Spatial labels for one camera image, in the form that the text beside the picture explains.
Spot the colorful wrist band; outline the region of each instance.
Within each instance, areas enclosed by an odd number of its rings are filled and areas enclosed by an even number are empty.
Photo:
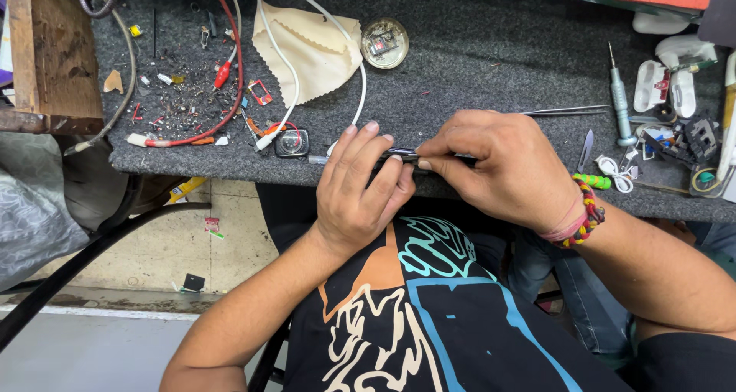
[[[580,186],[580,190],[583,191],[585,212],[565,230],[539,235],[557,247],[569,248],[575,244],[582,244],[590,236],[590,233],[593,232],[593,229],[606,220],[604,217],[606,211],[603,208],[595,206],[595,193],[593,193],[593,190],[582,179],[575,178],[574,176],[572,178]]]

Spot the floor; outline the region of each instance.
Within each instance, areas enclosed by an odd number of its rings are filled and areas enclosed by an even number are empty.
[[[187,197],[190,202],[212,202],[212,209],[150,222],[100,255],[70,285],[173,291],[189,273],[205,278],[204,293],[222,293],[278,255],[252,182],[212,179]],[[205,231],[207,217],[220,219],[224,239]],[[49,263],[33,278],[49,276],[70,257]]]

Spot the graphic print t-shirt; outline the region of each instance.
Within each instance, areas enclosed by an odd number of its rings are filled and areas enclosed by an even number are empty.
[[[284,390],[631,390],[477,260],[449,222],[394,219],[294,311]]]

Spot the precision screwdriver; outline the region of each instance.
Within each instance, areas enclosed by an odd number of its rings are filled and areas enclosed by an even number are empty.
[[[616,67],[616,61],[613,59],[613,48],[611,42],[608,42],[608,50],[611,53],[611,94],[613,95],[613,108],[616,110],[618,119],[618,130],[621,137],[616,141],[618,146],[627,147],[639,142],[638,139],[631,134],[631,125],[629,124],[629,103],[626,102],[626,91],[623,89],[623,82]]]

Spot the cleaning cloth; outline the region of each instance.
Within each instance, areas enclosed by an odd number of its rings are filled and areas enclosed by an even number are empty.
[[[263,11],[281,52],[299,76],[298,105],[342,86],[361,64],[358,20],[335,17],[352,38],[345,36],[322,14],[292,8],[272,7],[263,2]],[[278,79],[284,105],[294,100],[294,76],[271,45],[260,11],[255,12],[253,46],[271,73]]]

